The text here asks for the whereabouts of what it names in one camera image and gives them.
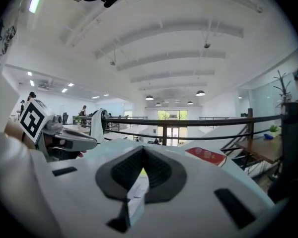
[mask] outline black strap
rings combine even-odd
[[[21,138],[22,142],[24,141],[24,138],[25,138],[25,132],[23,132],[23,134],[22,134],[22,138]]]

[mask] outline window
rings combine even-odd
[[[132,117],[133,116],[133,112],[132,111],[125,111],[124,112],[124,116],[128,116],[128,117]]]
[[[187,110],[158,110],[158,120],[187,120]]]
[[[188,111],[187,110],[158,110],[157,111],[158,120],[187,120]],[[162,136],[163,128],[158,127],[158,136]],[[167,136],[169,137],[187,137],[188,128],[187,127],[173,127],[169,126],[167,128]],[[167,139],[168,146],[180,146],[186,143],[186,140],[179,139]]]

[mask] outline green plant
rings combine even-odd
[[[270,132],[277,132],[278,131],[278,126],[276,126],[276,125],[270,126],[269,131]]]

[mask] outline white paper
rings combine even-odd
[[[130,199],[128,203],[129,218],[133,225],[144,210],[144,198],[149,189],[149,179],[145,171],[142,170],[136,182],[129,190],[127,197]]]

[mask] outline sticker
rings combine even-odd
[[[44,118],[45,116],[33,105],[32,102],[29,103],[21,118],[20,124],[24,128],[24,132],[34,142],[41,132]]]

